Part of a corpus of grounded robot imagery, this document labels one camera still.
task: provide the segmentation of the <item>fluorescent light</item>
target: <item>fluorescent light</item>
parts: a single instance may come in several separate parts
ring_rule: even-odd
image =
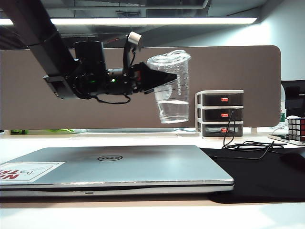
[[[252,24],[256,18],[53,18],[55,25],[238,25]],[[0,19],[0,25],[12,25]]]
[[[0,25],[12,25],[13,22],[10,19],[0,19]]]

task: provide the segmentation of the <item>robotic arm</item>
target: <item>robotic arm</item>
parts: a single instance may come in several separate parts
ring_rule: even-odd
[[[101,42],[74,44],[76,59],[65,47],[40,0],[0,0],[2,8],[13,21],[24,43],[32,51],[45,72],[44,80],[61,99],[96,99],[99,94],[128,95],[150,93],[157,86],[175,80],[177,76],[150,69],[145,63],[132,65],[137,50],[141,49],[139,34],[131,32],[123,51],[123,68],[107,69]]]

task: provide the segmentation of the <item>white desk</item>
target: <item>white desk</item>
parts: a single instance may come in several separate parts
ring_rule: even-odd
[[[271,142],[266,133],[245,133],[234,142]],[[197,145],[221,148],[220,139],[185,134],[0,135],[1,163],[44,147]],[[235,228],[303,229],[305,203],[218,204],[190,197],[79,199],[74,202],[2,203],[2,229],[20,228]]]

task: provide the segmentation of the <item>clear plastic cup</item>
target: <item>clear plastic cup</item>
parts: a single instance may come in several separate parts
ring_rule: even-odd
[[[184,50],[175,50],[147,60],[154,70],[177,74],[177,79],[154,89],[161,123],[179,123],[189,120],[189,73],[191,56]]]

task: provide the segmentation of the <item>silver laptop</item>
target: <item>silver laptop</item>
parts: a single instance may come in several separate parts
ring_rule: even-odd
[[[1,164],[2,197],[229,191],[233,178],[196,146],[44,148]]]

